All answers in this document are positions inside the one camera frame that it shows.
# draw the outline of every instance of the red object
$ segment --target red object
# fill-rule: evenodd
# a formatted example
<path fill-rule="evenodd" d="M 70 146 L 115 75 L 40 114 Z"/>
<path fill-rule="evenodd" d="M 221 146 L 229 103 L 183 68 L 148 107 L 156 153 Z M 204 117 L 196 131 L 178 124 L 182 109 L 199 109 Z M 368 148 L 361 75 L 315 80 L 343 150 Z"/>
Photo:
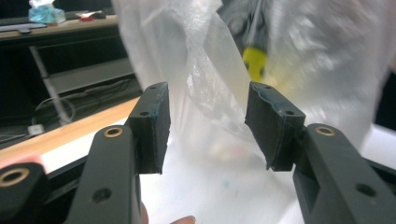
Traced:
<path fill-rule="evenodd" d="M 93 21 L 93 17 L 81 17 L 79 18 L 80 21 Z"/>

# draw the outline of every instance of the yellow object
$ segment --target yellow object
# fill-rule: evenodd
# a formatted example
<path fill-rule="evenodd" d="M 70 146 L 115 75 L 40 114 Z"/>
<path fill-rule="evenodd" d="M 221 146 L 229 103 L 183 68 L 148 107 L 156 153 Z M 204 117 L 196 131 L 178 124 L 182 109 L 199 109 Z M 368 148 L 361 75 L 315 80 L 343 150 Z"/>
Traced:
<path fill-rule="evenodd" d="M 265 52 L 261 49 L 247 47 L 244 50 L 242 58 L 245 62 L 245 66 L 247 67 L 251 80 L 260 82 L 262 80 L 265 63 L 267 61 L 267 55 Z"/>

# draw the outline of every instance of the blue object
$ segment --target blue object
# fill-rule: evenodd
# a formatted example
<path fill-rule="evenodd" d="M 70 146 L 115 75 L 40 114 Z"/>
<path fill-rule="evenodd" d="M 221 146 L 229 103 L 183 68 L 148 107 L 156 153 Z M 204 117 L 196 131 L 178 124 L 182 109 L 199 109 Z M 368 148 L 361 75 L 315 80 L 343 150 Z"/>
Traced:
<path fill-rule="evenodd" d="M 34 7 L 29 9 L 29 20 L 40 23 L 61 23 L 65 21 L 64 11 L 55 7 Z"/>

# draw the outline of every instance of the human hand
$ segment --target human hand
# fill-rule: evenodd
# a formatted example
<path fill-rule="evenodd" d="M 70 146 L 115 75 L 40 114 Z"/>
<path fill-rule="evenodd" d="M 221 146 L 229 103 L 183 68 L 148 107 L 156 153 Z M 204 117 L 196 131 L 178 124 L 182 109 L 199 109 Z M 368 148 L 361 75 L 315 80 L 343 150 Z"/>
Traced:
<path fill-rule="evenodd" d="M 143 204 L 142 204 L 142 223 L 149 224 L 148 210 L 146 210 L 146 207 Z M 193 216 L 183 217 L 181 219 L 172 222 L 171 224 L 195 224 L 195 217 Z"/>

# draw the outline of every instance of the desk leg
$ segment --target desk leg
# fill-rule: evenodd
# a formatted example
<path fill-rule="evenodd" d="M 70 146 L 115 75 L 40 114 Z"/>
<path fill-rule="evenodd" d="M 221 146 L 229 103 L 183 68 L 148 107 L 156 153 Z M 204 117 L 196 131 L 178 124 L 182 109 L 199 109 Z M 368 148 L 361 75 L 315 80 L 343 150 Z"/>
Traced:
<path fill-rule="evenodd" d="M 33 58 L 35 59 L 35 64 L 38 67 L 41 78 L 43 79 L 47 91 L 49 92 L 49 96 L 53 101 L 53 105 L 55 106 L 55 109 L 58 112 L 58 116 L 60 119 L 59 122 L 61 123 L 62 126 L 70 123 L 71 120 L 69 119 L 69 117 L 67 117 L 67 113 L 64 111 L 64 106 L 62 105 L 58 92 L 55 90 L 52 83 L 50 82 L 50 77 L 47 73 L 47 69 L 43 64 L 36 47 L 32 46 L 29 48 L 29 50 L 32 53 Z"/>

